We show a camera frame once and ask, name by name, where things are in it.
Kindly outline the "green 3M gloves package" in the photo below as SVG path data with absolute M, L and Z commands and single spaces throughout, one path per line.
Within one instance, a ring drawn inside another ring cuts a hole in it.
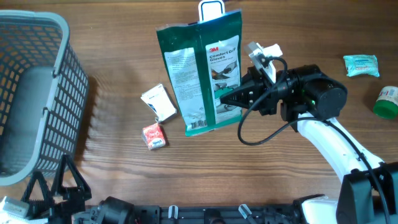
M 238 122 L 242 109 L 221 102 L 241 84 L 242 13 L 173 24 L 157 29 L 157 39 L 186 136 Z

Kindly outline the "white blue small box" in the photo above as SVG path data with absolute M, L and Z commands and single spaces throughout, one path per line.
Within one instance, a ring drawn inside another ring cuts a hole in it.
M 143 93 L 141 100 L 155 113 L 155 120 L 158 123 L 162 123 L 177 114 L 176 107 L 174 107 L 167 90 L 161 83 Z

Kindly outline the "red white small packet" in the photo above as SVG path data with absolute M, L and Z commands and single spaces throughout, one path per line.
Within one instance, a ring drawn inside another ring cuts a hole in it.
M 142 138 L 148 150 L 158 149 L 167 144 L 164 132 L 159 123 L 152 124 L 142 129 Z

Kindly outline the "light blue wipes packet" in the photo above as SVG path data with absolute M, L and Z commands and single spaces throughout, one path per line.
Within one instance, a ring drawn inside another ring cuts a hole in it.
M 345 55 L 343 57 L 348 77 L 370 75 L 380 77 L 375 55 Z

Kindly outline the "green lid jar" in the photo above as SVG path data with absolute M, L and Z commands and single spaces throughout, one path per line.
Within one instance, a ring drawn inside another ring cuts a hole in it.
M 397 110 L 397 87 L 385 86 L 378 95 L 373 112 L 384 119 L 395 119 Z

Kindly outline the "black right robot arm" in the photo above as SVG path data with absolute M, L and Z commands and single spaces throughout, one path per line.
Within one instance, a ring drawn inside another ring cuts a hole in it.
M 308 139 L 332 166 L 341 182 L 338 200 L 323 194 L 297 199 L 279 209 L 266 207 L 265 221 L 288 223 L 396 223 L 397 164 L 370 153 L 338 122 L 348 91 L 316 65 L 277 72 L 249 67 L 242 85 L 224 95 L 223 104 L 280 113 L 286 126 Z

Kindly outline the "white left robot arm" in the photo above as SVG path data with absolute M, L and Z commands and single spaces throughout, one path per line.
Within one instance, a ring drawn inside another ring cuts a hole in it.
M 32 174 L 21 202 L 29 205 L 31 220 L 46 218 L 48 223 L 134 223 L 134 206 L 108 197 L 89 210 L 85 202 L 92 198 L 91 189 L 71 156 L 64 154 L 51 187 L 41 172 Z

